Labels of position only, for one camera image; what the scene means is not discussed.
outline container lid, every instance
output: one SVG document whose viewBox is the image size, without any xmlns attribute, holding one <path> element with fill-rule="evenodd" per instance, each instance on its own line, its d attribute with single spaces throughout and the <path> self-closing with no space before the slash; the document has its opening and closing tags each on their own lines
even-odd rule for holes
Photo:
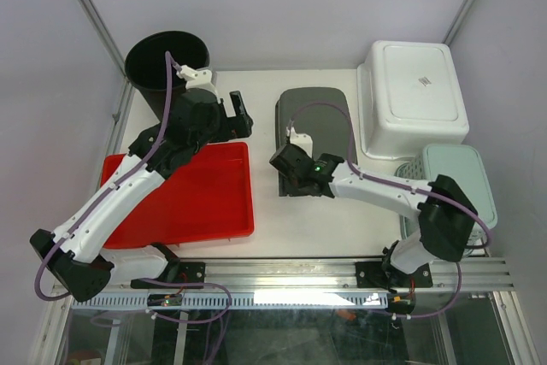
<svg viewBox="0 0 547 365">
<path fill-rule="evenodd" d="M 450 49 L 442 44 L 387 44 L 382 51 L 391 114 L 401 120 L 456 121 L 462 92 Z"/>
<path fill-rule="evenodd" d="M 479 152 L 468 145 L 429 144 L 423 151 L 426 180 L 439 174 L 453 178 L 489 228 L 497 224 L 490 184 Z"/>
</svg>

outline black cylindrical container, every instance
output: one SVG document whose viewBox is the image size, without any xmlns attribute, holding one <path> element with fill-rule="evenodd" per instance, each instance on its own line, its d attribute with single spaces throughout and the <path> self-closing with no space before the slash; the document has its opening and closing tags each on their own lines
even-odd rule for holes
<svg viewBox="0 0 547 365">
<path fill-rule="evenodd" d="M 173 59 L 191 68 L 206 68 L 209 51 L 197 36 L 187 32 L 160 32 L 135 44 L 126 57 L 126 76 L 143 95 L 156 117 L 161 120 L 165 105 L 167 80 L 165 77 L 165 52 Z M 173 70 L 173 99 L 185 90 L 185 81 Z"/>
</svg>

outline white tabletop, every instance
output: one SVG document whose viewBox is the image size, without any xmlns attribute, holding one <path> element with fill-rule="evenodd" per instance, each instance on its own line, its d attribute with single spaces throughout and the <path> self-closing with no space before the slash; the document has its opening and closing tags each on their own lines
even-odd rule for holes
<svg viewBox="0 0 547 365">
<path fill-rule="evenodd" d="M 295 87 L 324 86 L 338 88 L 346 96 L 359 164 L 395 172 L 401 162 L 372 160 L 360 150 L 355 70 L 219 72 L 216 86 L 225 98 L 228 115 L 233 115 L 228 93 L 240 90 L 255 122 L 252 136 L 245 140 L 250 153 L 255 232 L 247 238 L 181 244 L 174 250 L 177 254 L 203 258 L 377 256 L 400 239 L 399 216 L 391 211 L 347 199 L 278 197 L 277 171 L 268 163 L 275 152 L 274 106 L 281 93 Z M 136 92 L 121 152 L 127 151 L 143 129 L 156 123 Z"/>
</svg>

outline light green lid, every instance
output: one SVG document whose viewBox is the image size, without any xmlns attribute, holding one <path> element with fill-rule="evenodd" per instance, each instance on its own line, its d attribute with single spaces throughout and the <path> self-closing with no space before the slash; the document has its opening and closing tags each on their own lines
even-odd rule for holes
<svg viewBox="0 0 547 365">
<path fill-rule="evenodd" d="M 434 181 L 439 174 L 453 178 L 489 228 L 497 224 L 494 199 L 479 152 L 468 145 L 429 144 L 423 150 L 426 180 Z"/>
</svg>

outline glass panel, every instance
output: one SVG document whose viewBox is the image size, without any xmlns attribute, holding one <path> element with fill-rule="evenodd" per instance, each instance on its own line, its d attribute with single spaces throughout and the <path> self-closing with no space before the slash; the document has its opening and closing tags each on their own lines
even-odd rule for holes
<svg viewBox="0 0 547 365">
<path fill-rule="evenodd" d="M 420 311 L 425 312 L 440 308 L 448 298 L 450 294 L 416 295 Z M 205 320 L 216 312 L 163 310 L 162 314 Z M 143 312 L 123 315 L 112 311 L 103 314 L 100 321 L 102 325 L 111 325 L 112 321 L 119 324 L 111 328 L 91 324 L 90 320 L 96 320 L 99 314 L 96 310 L 71 311 L 68 344 L 62 345 L 57 363 L 510 363 L 491 300 L 468 294 L 462 294 L 446 315 L 411 321 L 392 321 L 389 315 L 364 309 L 235 309 L 223 317 L 222 324 L 215 321 L 208 327 L 152 321 L 150 314 Z"/>
</svg>

